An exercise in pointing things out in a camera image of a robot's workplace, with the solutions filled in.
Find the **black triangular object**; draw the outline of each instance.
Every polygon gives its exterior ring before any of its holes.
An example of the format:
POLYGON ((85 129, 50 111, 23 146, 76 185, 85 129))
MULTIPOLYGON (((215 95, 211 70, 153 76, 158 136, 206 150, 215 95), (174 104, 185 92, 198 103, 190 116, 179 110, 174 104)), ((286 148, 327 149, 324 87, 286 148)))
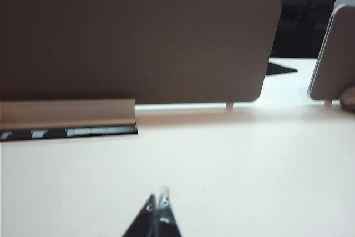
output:
POLYGON ((283 74, 283 73, 290 73, 290 72, 298 72, 296 69, 286 68, 281 65, 268 63, 266 76, 268 75, 275 75, 275 74, 283 74))

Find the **chair backrest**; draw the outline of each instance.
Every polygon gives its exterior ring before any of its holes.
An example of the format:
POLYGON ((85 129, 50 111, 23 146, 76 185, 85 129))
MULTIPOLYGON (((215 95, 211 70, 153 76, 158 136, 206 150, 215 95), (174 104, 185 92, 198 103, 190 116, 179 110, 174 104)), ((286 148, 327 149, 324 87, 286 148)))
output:
POLYGON ((336 0, 311 0, 310 8, 332 11, 335 1, 336 0))

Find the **desk partition support leg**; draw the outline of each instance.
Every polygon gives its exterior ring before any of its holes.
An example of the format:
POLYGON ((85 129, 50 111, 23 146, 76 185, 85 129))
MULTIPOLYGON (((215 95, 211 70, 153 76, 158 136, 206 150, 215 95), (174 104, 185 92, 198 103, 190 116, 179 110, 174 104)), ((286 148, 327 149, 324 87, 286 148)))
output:
POLYGON ((228 109, 228 110, 233 109, 233 104, 234 104, 234 102, 227 102, 226 103, 226 109, 228 109))
POLYGON ((324 101, 324 105, 325 105, 326 107, 331 107, 331 106, 332 106, 332 101, 333 101, 333 100, 325 100, 325 101, 324 101))

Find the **white desk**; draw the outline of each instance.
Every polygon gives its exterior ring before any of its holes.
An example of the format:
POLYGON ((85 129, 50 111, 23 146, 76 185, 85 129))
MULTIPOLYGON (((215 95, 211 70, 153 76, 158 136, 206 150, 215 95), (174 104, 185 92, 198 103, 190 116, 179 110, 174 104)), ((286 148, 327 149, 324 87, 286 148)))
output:
POLYGON ((233 110, 137 107, 136 136, 2 143, 2 236, 121 236, 163 185, 183 236, 355 236, 355 117, 307 98, 314 60, 274 62, 299 73, 233 110))

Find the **beige partition panel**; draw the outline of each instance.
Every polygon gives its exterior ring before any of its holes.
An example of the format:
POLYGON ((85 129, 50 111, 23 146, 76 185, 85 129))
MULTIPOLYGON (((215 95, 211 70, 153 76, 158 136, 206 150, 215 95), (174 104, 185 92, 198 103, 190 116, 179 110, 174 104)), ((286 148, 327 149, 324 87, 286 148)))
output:
POLYGON ((261 91, 279 0, 0 0, 1 100, 236 102, 261 91))

